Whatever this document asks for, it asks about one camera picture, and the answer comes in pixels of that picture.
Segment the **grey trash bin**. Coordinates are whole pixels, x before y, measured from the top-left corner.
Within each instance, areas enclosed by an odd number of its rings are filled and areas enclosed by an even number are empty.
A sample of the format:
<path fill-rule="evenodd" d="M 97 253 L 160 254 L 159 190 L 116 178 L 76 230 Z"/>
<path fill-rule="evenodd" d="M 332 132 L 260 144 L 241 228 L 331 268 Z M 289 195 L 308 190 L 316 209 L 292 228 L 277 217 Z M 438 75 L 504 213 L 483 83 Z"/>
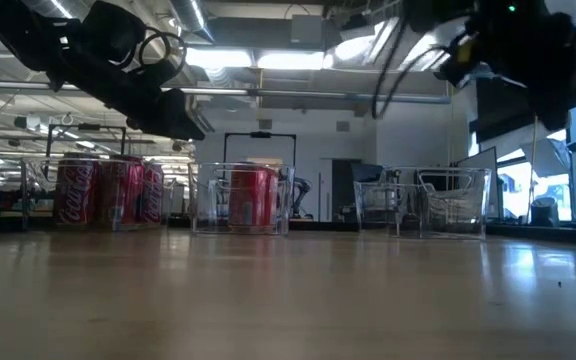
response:
<path fill-rule="evenodd" d="M 538 227 L 558 227 L 559 212 L 557 201 L 552 197 L 535 199 L 531 204 L 530 224 Z"/>

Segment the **ceiling light panel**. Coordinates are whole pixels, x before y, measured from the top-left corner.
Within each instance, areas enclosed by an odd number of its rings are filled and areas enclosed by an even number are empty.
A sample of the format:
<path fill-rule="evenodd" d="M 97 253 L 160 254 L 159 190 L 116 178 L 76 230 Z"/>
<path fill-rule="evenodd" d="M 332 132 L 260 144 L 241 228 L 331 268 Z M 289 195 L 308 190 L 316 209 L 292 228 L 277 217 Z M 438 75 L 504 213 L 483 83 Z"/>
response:
<path fill-rule="evenodd" d="M 251 67 L 253 60 L 247 50 L 188 48 L 185 62 L 204 69 Z"/>
<path fill-rule="evenodd" d="M 323 63 L 323 52 L 270 51 L 260 56 L 257 67 L 271 70 L 321 70 Z"/>

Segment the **clear plastic bin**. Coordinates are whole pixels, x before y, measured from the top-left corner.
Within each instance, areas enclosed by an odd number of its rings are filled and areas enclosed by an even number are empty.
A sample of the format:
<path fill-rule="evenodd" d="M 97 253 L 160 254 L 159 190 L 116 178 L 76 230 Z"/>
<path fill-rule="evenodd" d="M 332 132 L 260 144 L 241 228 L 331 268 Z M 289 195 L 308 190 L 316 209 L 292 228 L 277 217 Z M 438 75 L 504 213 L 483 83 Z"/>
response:
<path fill-rule="evenodd" d="M 235 166 L 273 169 L 279 174 L 277 217 L 274 226 L 233 226 L 229 224 L 231 172 Z M 252 162 L 195 163 L 189 168 L 189 216 L 195 233 L 285 235 L 292 213 L 295 169 L 288 165 Z"/>
<path fill-rule="evenodd" d="M 354 182 L 361 232 L 405 239 L 485 238 L 492 172 L 381 167 Z"/>
<path fill-rule="evenodd" d="M 167 223 L 171 202 L 175 191 L 176 182 L 167 180 L 164 177 L 164 195 L 162 204 L 162 221 L 160 224 L 147 224 L 141 223 L 140 219 L 135 225 L 122 226 L 119 230 L 114 231 L 104 228 L 97 223 L 97 208 L 99 200 L 99 178 L 97 184 L 97 200 L 95 201 L 95 211 L 93 223 L 86 227 L 67 226 L 58 224 L 54 218 L 53 206 L 54 196 L 57 180 L 58 162 L 63 158 L 28 158 L 21 162 L 22 182 L 21 182 L 21 209 L 24 220 L 30 226 L 50 226 L 60 230 L 66 231 L 106 231 L 106 232 L 121 232 L 121 231 L 134 231 L 141 229 L 158 228 Z M 101 163 L 108 161 L 110 157 L 98 157 Z"/>

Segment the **white softbox lamp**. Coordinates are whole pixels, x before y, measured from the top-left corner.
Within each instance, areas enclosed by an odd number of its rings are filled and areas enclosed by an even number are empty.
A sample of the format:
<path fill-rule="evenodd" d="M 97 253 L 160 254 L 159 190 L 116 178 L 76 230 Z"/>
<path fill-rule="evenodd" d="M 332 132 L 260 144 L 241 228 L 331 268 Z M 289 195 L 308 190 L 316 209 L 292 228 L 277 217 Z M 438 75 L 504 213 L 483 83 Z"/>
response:
<path fill-rule="evenodd" d="M 564 141 L 543 138 L 535 143 L 522 144 L 521 150 L 540 178 L 570 172 L 571 155 Z"/>

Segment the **dark door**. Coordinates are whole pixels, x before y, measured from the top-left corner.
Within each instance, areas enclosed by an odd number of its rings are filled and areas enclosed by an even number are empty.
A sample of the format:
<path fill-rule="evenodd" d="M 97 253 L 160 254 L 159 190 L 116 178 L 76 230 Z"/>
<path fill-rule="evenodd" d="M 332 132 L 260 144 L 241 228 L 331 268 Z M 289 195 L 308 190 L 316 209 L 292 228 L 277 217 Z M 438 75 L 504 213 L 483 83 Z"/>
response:
<path fill-rule="evenodd" d="M 359 159 L 332 160 L 331 205 L 334 223 L 356 222 L 353 165 L 360 163 Z"/>

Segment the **silver ceiling duct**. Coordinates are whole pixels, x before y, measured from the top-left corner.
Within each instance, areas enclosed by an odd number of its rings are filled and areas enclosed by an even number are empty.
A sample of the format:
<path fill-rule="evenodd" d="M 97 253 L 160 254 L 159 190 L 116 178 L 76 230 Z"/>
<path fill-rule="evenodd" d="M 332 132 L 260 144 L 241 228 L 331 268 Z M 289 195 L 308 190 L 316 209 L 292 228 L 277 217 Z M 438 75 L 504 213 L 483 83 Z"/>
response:
<path fill-rule="evenodd" d="M 197 35 L 208 43 L 214 42 L 201 0 L 169 0 L 169 2 L 174 16 L 184 31 Z"/>

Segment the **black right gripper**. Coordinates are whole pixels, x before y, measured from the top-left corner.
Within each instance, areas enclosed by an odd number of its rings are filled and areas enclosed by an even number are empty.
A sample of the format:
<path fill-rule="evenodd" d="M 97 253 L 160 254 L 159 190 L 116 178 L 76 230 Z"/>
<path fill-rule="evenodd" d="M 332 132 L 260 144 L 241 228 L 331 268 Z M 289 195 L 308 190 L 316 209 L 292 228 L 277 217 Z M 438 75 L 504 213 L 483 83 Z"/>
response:
<path fill-rule="evenodd" d="M 497 13 L 472 25 L 476 54 L 491 70 L 521 83 L 549 131 L 569 123 L 575 26 L 569 15 Z"/>

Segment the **grey ceiling pipe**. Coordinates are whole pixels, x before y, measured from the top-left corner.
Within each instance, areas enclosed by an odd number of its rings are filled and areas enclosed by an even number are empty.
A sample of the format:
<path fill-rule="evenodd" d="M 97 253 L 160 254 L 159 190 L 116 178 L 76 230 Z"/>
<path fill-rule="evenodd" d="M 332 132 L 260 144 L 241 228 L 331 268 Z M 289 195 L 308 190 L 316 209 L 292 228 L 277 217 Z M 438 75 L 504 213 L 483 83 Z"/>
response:
<path fill-rule="evenodd" d="M 0 81 L 0 89 L 9 90 L 33 90 L 50 91 L 47 83 L 41 82 L 15 82 Z M 279 90 L 279 89 L 245 89 L 245 88 L 212 88 L 212 87 L 181 87 L 176 86 L 186 94 L 206 95 L 206 96 L 230 96 L 230 97 L 296 97 L 296 98 L 322 98 L 343 101 L 369 101 L 370 94 L 348 93 L 348 92 L 325 92 L 325 91 L 305 91 L 305 90 Z M 417 104 L 449 104 L 451 98 L 448 95 L 412 95 L 396 94 L 390 99 L 395 103 L 417 103 Z"/>

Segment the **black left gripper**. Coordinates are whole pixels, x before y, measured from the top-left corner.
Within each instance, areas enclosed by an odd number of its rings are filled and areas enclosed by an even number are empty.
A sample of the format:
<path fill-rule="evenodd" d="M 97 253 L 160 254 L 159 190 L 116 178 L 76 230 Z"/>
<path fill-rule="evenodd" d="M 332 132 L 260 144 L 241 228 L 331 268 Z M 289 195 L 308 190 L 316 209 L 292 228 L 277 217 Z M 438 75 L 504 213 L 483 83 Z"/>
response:
<path fill-rule="evenodd" d="M 169 79 L 169 60 L 142 63 L 127 70 L 137 49 L 66 47 L 57 57 L 57 74 L 62 82 L 77 86 L 127 118 L 131 128 L 164 132 L 165 136 L 202 141 L 204 132 L 186 111 L 180 89 L 163 91 Z"/>

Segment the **black metal gantry frame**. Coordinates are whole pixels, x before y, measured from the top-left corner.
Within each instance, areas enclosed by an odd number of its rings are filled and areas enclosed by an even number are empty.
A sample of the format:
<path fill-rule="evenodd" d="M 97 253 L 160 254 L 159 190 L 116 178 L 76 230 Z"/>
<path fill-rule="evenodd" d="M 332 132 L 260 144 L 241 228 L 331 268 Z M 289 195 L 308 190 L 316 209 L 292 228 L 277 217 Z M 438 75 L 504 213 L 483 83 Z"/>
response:
<path fill-rule="evenodd" d="M 225 162 L 261 162 L 295 166 L 297 136 L 267 131 L 227 132 L 223 137 Z"/>

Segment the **round ceiling light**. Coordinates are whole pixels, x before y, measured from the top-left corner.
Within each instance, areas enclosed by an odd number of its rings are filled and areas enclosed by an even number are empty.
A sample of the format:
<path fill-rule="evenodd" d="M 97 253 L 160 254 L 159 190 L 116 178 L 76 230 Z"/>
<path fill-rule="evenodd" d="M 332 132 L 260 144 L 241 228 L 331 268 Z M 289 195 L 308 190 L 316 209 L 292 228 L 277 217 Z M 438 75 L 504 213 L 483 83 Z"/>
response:
<path fill-rule="evenodd" d="M 370 36 L 357 37 L 346 40 L 335 47 L 334 55 L 336 58 L 342 61 L 350 60 L 359 55 L 362 55 L 371 41 L 372 38 Z"/>

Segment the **grey ceiling box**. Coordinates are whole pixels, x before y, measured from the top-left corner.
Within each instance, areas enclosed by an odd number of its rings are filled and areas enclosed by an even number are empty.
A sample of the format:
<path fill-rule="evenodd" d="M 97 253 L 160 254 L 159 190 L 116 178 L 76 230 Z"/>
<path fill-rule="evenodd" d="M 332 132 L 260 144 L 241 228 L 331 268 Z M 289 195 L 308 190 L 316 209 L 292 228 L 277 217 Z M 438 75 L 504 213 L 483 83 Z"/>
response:
<path fill-rule="evenodd" d="M 293 15 L 290 41 L 292 44 L 319 46 L 322 30 L 322 18 L 319 15 Z"/>

